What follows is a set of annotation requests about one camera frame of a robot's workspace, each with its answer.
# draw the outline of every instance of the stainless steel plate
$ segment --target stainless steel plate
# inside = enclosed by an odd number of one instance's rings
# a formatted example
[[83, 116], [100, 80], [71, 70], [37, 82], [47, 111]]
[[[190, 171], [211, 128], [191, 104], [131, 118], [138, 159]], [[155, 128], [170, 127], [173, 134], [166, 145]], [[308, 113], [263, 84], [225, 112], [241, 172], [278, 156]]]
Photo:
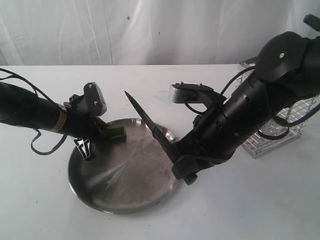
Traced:
[[[125, 126], [127, 137], [93, 144], [92, 161], [82, 160], [73, 150], [68, 166], [73, 192], [88, 206], [107, 213], [132, 213], [159, 203], [178, 184], [170, 159], [141, 119], [111, 124]], [[169, 130], [157, 126], [171, 142], [177, 141]]]

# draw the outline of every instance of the white tabletop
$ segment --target white tabletop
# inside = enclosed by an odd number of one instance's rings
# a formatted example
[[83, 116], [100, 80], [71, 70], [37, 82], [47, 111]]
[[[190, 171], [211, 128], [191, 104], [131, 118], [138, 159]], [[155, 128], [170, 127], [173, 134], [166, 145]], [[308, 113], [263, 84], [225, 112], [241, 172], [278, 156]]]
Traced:
[[[178, 137], [195, 114], [168, 100], [170, 84], [202, 83], [220, 91], [237, 65], [8, 66], [62, 103], [97, 82], [107, 103], [104, 121], [136, 118], [124, 90]], [[238, 148], [232, 159], [198, 174], [168, 199], [141, 212], [116, 215], [82, 203], [67, 168], [74, 144], [54, 154], [30, 149], [31, 129], [0, 125], [0, 239], [320, 239], [320, 113], [302, 137], [259, 159]], [[47, 151], [59, 134], [43, 132]]]

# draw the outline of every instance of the wire mesh basket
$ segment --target wire mesh basket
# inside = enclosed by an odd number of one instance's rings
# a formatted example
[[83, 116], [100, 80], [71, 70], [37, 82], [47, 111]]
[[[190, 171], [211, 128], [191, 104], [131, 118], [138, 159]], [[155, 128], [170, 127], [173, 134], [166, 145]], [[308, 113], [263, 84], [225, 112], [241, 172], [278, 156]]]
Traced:
[[[248, 65], [244, 62], [241, 62], [239, 65], [240, 70], [243, 70], [243, 68], [248, 67]], [[237, 79], [237, 81], [241, 84], [248, 77], [249, 74], [250, 73], [240, 76]], [[292, 107], [281, 110], [277, 115], [281, 118], [286, 119], [289, 123], [292, 123], [303, 117], [306, 113], [308, 113], [319, 99], [320, 97], [316, 96], [306, 100], [300, 100], [296, 102]], [[253, 158], [256, 159], [264, 154], [267, 154], [285, 144], [288, 144], [298, 139], [301, 136], [303, 128], [305, 126], [305, 122], [303, 122], [296, 126], [290, 127], [288, 135], [279, 140], [265, 139], [256, 132], [251, 137], [249, 137], [242, 144], [242, 146]], [[286, 127], [277, 124], [274, 120], [271, 119], [260, 129], [260, 131], [266, 135], [278, 136], [285, 132], [286, 129]]]

